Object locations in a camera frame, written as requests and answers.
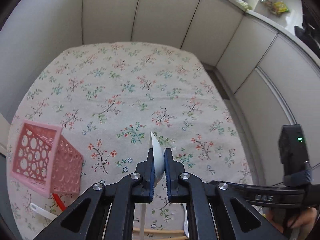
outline red handle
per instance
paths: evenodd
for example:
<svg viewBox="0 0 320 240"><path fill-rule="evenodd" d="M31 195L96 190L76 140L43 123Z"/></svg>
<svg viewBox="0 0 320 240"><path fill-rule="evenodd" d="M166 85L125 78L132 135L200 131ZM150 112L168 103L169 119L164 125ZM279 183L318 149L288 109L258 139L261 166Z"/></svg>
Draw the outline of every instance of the red handle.
<svg viewBox="0 0 320 240"><path fill-rule="evenodd" d="M57 205L59 206L59 208L60 208L62 211L65 211L65 210L66 210L66 206L64 205L64 203L62 202L62 200L59 198L58 194L52 193L52 196L53 196L54 200L56 201Z"/></svg>

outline human hand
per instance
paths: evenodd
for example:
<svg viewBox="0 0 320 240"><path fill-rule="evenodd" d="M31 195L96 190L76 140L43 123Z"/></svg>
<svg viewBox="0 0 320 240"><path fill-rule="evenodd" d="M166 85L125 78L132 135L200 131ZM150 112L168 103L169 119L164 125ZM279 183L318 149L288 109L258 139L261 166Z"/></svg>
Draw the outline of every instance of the human hand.
<svg viewBox="0 0 320 240"><path fill-rule="evenodd" d="M291 229L300 227L300 232L297 240L304 240L311 232L316 221L316 217L317 210L315 208L307 208L301 212L298 218L297 216L291 217L288 220L287 227ZM281 233L283 233L283 226L273 221L273 212L271 210L266 214L266 219Z"/></svg>

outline wooden stick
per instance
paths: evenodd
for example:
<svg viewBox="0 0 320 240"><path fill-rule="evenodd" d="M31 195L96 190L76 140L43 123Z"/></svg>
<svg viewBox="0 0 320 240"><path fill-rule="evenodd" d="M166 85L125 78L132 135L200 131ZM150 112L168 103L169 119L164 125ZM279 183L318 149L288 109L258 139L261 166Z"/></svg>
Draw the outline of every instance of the wooden stick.
<svg viewBox="0 0 320 240"><path fill-rule="evenodd" d="M186 240L189 239L187 236L177 236L172 238L163 238L163 239L156 239L156 240Z"/></svg>
<svg viewBox="0 0 320 240"><path fill-rule="evenodd" d="M133 228L133 232L140 232L139 228ZM184 234L183 230L158 230L158 229L145 229L145 233L151 233L151 234Z"/></svg>

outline pink plastic basket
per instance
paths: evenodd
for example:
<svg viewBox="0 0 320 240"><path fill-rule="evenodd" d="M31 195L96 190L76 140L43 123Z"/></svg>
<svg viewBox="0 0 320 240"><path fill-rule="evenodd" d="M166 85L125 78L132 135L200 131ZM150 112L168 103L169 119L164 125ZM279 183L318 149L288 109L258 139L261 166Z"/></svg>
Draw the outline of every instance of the pink plastic basket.
<svg viewBox="0 0 320 240"><path fill-rule="evenodd" d="M23 120L11 165L12 177L47 198L80 189L83 156L61 132L59 126Z"/></svg>

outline snack package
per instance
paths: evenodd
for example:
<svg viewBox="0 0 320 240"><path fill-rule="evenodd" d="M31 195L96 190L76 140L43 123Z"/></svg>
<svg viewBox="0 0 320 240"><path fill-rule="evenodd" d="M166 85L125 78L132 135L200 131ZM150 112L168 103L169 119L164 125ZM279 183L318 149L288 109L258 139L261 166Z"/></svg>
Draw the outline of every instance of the snack package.
<svg viewBox="0 0 320 240"><path fill-rule="evenodd" d="M287 6L285 5L284 2L275 2L273 4L271 13L276 14L276 15L281 15L284 12L289 12L289 9L287 8Z"/></svg>
<svg viewBox="0 0 320 240"><path fill-rule="evenodd" d="M237 3L240 3L241 6L243 6L246 10L252 10L252 7L245 1L242 0L236 0Z"/></svg>
<svg viewBox="0 0 320 240"><path fill-rule="evenodd" d="M269 10L272 9L273 3L270 0L261 0L264 6L268 7Z"/></svg>

